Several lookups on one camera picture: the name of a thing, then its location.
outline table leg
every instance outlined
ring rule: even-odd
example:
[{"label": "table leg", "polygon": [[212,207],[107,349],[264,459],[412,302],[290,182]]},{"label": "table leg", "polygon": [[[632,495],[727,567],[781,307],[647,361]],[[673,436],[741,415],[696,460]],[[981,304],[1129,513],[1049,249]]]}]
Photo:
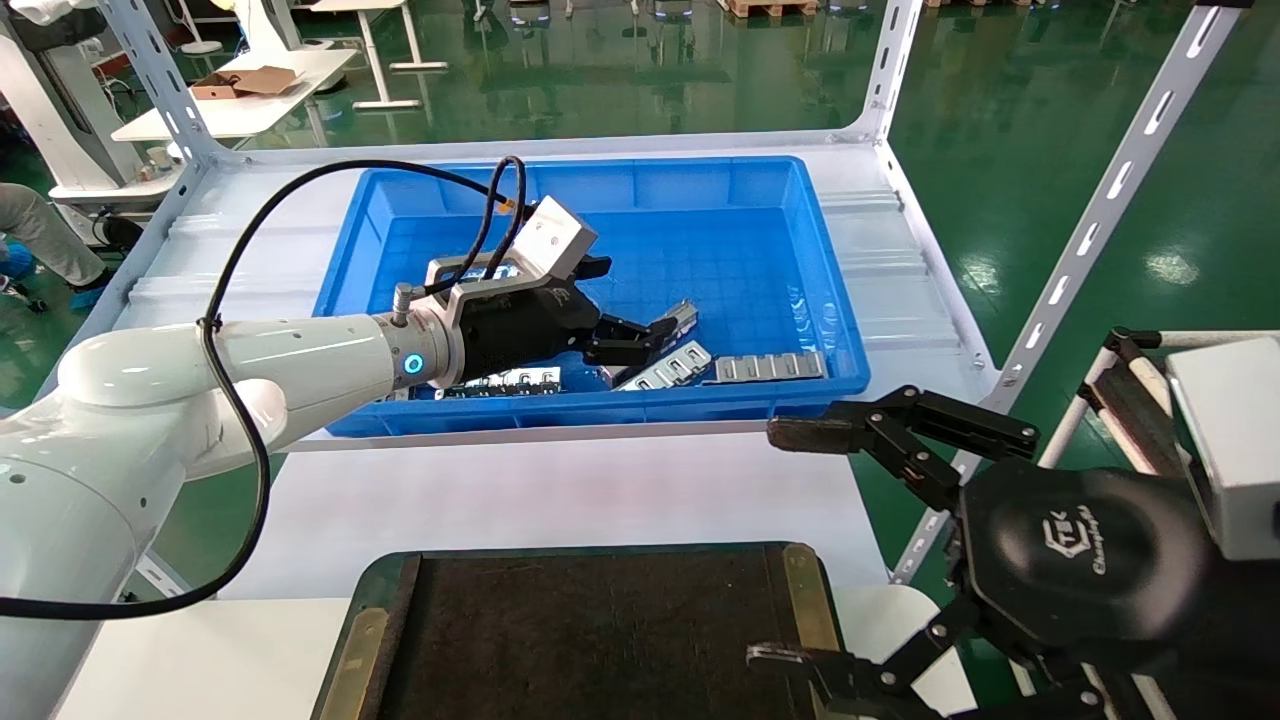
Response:
[{"label": "table leg", "polygon": [[307,122],[311,123],[311,135],[316,138],[316,147],[329,147],[329,138],[324,135],[324,118],[320,117],[316,101],[307,97],[303,105],[307,108]]},{"label": "table leg", "polygon": [[396,108],[420,106],[422,104],[421,100],[392,100],[387,94],[387,78],[383,77],[383,61],[378,59],[378,46],[374,45],[374,33],[369,29],[369,14],[365,10],[357,10],[356,18],[360,19],[360,33],[365,36],[365,54],[369,56],[370,69],[374,70],[378,100],[352,102],[351,106],[356,110],[390,110]]},{"label": "table leg", "polygon": [[444,61],[424,63],[422,53],[417,49],[417,31],[413,29],[413,13],[408,12],[408,1],[401,5],[401,17],[404,18],[404,35],[408,36],[408,54],[412,63],[392,63],[393,70],[447,70],[449,64]]},{"label": "table leg", "polygon": [[430,128],[435,117],[431,114],[431,95],[428,92],[425,77],[417,76],[417,88],[422,91],[422,110],[426,113],[426,127]]}]

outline green epoxy floor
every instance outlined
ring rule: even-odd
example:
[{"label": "green epoxy floor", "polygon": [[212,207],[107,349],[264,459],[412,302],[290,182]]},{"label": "green epoxy floor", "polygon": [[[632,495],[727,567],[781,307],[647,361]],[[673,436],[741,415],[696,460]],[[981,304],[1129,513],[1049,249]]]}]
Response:
[{"label": "green epoxy floor", "polygon": [[[357,114],[375,97],[367,67],[321,102],[330,145],[820,128],[861,108],[878,33],[872,13],[732,20],[695,0],[689,24],[646,8],[556,0],[550,27],[517,31],[503,10],[477,26],[456,0],[412,0],[426,59],[444,74],[388,74],[390,95],[430,110]],[[920,20],[891,143],[987,338],[1004,359],[1080,210],[1181,26],[1190,0],[1064,0],[1056,10],[951,5]],[[300,17],[310,36],[355,36],[351,17]],[[399,18],[375,22],[384,61],[407,58]],[[196,68],[191,77],[200,74]],[[1235,29],[1098,268],[1036,370],[1015,414],[1051,428],[1107,328],[1280,325],[1280,6]],[[255,147],[310,147],[300,110]],[[5,158],[0,178],[49,187],[29,161]],[[55,283],[49,283],[55,292]],[[74,331],[68,314],[0,306],[0,404],[32,397]],[[1093,425],[1064,466],[1119,462]],[[887,559],[920,503],[855,460]],[[241,539],[251,474],[188,486],[156,547],[200,582]],[[922,573],[938,598],[941,562]],[[969,659],[983,656],[970,648]],[[997,662],[972,662],[998,688]]]}]

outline blue plastic bin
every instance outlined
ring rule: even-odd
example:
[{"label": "blue plastic bin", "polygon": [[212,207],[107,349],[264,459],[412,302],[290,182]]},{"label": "blue plastic bin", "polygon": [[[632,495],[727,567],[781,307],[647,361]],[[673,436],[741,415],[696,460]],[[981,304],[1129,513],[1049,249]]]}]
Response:
[{"label": "blue plastic bin", "polygon": [[[488,182],[492,167],[449,167]],[[508,172],[502,192],[515,193]],[[375,402],[329,425],[347,437],[814,414],[870,382],[858,323],[813,184],[794,158],[529,164],[527,197],[550,195],[599,233],[611,273],[579,283],[603,311],[650,323],[684,299],[691,340],[712,355],[820,350],[829,378],[611,392],[577,354],[559,395]],[[463,255],[484,197],[401,170],[356,187],[315,315],[385,313],[397,282],[421,283],[431,258]],[[494,220],[486,250],[509,215]],[[705,379],[714,370],[708,370]]]}]

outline person's leg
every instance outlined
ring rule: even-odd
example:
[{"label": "person's leg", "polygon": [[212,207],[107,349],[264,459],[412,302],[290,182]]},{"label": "person's leg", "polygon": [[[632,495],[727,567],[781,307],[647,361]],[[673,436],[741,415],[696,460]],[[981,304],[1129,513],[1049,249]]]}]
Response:
[{"label": "person's leg", "polygon": [[58,211],[27,186],[0,183],[0,232],[20,241],[46,268],[73,286],[95,284],[106,269]]}]

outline robotic arm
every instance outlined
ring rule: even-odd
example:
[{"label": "robotic arm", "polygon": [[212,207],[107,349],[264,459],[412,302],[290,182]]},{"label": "robotic arm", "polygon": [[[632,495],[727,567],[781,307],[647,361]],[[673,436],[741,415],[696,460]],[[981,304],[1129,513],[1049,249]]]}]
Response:
[{"label": "robotic arm", "polygon": [[[991,464],[961,486],[915,434]],[[867,452],[955,519],[947,580],[956,597],[884,662],[768,642],[748,650],[748,665],[809,680],[832,711],[940,720],[911,683],[969,635],[1038,671],[1047,688],[957,716],[965,720],[1101,720],[1117,698],[1082,664],[1103,678],[1171,670],[1180,682],[1236,687],[1280,671],[1280,562],[1224,557],[1202,516],[1213,500],[1187,478],[1038,468],[1029,460],[1036,428],[911,386],[836,402],[820,418],[774,418],[768,437],[787,451]]]},{"label": "robotic arm", "polygon": [[[444,388],[570,350],[588,364],[649,363],[676,323],[602,315],[575,284],[609,269],[586,254],[594,241],[545,199],[506,255],[511,277],[417,299],[406,286],[380,315],[229,322],[219,357],[271,450],[398,388]],[[428,284],[460,260],[433,261]],[[113,601],[182,484],[251,461],[200,332],[88,340],[63,359],[52,393],[0,421],[0,594]],[[0,618],[0,715],[47,716],[96,628]]]}]

